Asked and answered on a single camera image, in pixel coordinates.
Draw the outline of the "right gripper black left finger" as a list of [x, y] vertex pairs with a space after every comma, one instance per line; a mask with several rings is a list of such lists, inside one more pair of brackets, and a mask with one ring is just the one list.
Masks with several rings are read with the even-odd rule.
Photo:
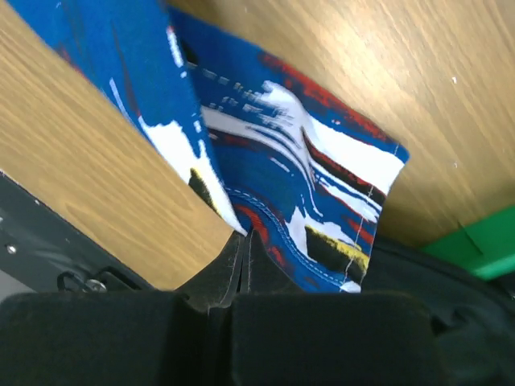
[[176, 291], [20, 294], [1, 304], [4, 385], [230, 385], [243, 237]]

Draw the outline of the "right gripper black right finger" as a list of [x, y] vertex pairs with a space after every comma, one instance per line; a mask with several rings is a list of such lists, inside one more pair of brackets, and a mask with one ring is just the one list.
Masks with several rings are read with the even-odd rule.
[[230, 306], [231, 385], [440, 385], [424, 306], [405, 294], [255, 293], [264, 255], [237, 238]]

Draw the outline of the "blue white red patterned pants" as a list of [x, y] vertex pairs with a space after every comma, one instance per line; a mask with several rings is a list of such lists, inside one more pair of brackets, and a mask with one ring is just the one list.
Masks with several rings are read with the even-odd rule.
[[357, 293], [408, 150], [278, 57], [160, 1], [14, 1], [301, 289]]

